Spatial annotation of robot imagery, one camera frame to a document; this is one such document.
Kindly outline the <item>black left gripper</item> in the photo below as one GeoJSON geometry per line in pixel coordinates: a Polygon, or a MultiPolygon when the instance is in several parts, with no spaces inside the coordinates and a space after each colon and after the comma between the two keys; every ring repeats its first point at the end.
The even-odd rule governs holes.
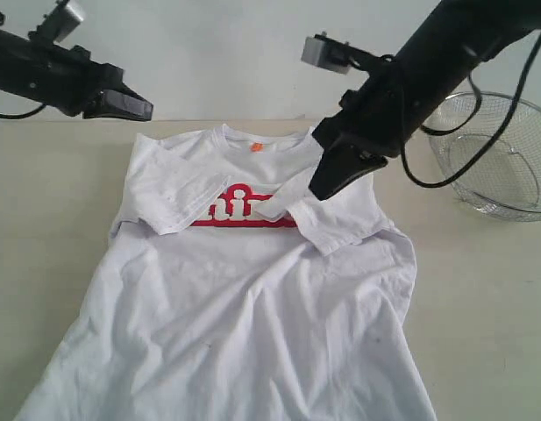
{"type": "Polygon", "coordinates": [[[29,65],[29,97],[70,117],[151,121],[153,105],[123,82],[124,73],[83,47],[39,49],[29,65]]]}

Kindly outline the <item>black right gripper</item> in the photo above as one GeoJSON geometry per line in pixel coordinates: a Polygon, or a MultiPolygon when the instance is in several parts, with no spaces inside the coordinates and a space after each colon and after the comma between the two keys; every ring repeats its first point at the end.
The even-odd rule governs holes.
{"type": "Polygon", "coordinates": [[[399,156],[402,145],[427,118],[428,104],[413,97],[399,75],[374,76],[359,90],[346,91],[341,111],[324,118],[312,133],[326,152],[310,180],[310,191],[327,200],[386,167],[385,157],[399,156]],[[356,146],[375,155],[361,155],[356,146]]]}

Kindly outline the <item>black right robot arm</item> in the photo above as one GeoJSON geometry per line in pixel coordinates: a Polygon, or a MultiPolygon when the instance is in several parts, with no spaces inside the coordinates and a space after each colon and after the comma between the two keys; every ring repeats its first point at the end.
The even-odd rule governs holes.
{"type": "Polygon", "coordinates": [[[459,179],[498,140],[514,115],[530,67],[541,47],[541,1],[442,1],[396,55],[375,56],[316,34],[308,37],[303,62],[344,74],[368,74],[347,90],[340,110],[312,133],[324,153],[310,181],[320,200],[336,195],[363,175],[404,157],[405,145],[445,98],[483,61],[531,32],[540,35],[523,67],[509,111],[485,146],[448,179],[459,179]]]}

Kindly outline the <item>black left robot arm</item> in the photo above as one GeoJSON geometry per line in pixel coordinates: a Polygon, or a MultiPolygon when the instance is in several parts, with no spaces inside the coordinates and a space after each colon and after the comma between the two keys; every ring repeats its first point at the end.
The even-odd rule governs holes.
{"type": "Polygon", "coordinates": [[[149,121],[153,105],[123,81],[124,70],[98,63],[80,46],[66,49],[0,29],[0,90],[66,116],[149,121]]]}

